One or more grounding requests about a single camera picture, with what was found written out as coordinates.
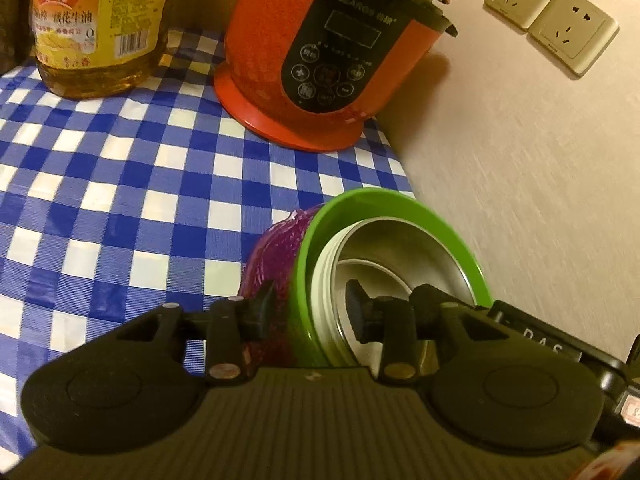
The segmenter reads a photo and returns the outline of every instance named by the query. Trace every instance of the sticker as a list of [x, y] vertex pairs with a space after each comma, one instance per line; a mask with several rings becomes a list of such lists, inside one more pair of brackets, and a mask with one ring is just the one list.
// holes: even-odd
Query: sticker
[[627, 396], [620, 414], [627, 424], [640, 428], [640, 399], [633, 395]]
[[529, 326], [524, 320], [518, 319], [516, 317], [509, 318], [504, 316], [500, 320], [500, 324], [515, 330], [516, 332], [520, 332], [527, 339], [531, 339], [536, 343], [551, 348], [557, 354], [568, 357], [572, 361], [580, 361], [580, 357], [582, 356], [582, 352], [576, 350], [572, 346], [556, 339], [552, 336], [547, 335], [542, 330], [539, 330], [533, 326]]
[[33, 0], [36, 56], [59, 69], [103, 68], [151, 52], [165, 0]]

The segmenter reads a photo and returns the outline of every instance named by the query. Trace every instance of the blue checkered tablecloth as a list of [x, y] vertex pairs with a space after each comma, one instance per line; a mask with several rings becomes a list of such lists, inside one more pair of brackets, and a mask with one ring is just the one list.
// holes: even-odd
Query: blue checkered tablecloth
[[[165, 301], [238, 291], [261, 233], [345, 190], [411, 194], [367, 121], [354, 148], [289, 150], [245, 130], [210, 85], [216, 34], [172, 31], [155, 75], [107, 99], [0, 78], [0, 470], [34, 443], [18, 396], [39, 366]], [[188, 369], [204, 367], [190, 345]]]

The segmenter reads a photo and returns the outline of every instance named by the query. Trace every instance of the yellow bottle label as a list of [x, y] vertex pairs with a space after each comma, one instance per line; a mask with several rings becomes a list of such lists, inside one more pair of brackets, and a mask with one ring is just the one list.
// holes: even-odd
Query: yellow bottle label
[[165, 0], [33, 0], [36, 55], [52, 68], [103, 68], [151, 52]]

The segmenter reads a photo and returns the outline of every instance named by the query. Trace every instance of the rice cooker display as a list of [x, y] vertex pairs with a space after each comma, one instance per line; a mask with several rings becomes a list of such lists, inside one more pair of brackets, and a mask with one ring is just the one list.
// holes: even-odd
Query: rice cooker display
[[404, 0], [313, 0], [280, 76], [297, 106], [334, 112], [367, 85], [411, 18]]

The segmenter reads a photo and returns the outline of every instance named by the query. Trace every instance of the purple plastic bag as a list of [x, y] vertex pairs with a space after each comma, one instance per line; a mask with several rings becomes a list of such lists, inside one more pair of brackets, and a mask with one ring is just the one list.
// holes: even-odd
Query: purple plastic bag
[[287, 340], [289, 280], [306, 230], [323, 204], [307, 211], [296, 209], [267, 229], [249, 257], [240, 285], [240, 296], [252, 297], [266, 280], [273, 280], [277, 302], [266, 341], [247, 345], [252, 366], [293, 366], [295, 356]]

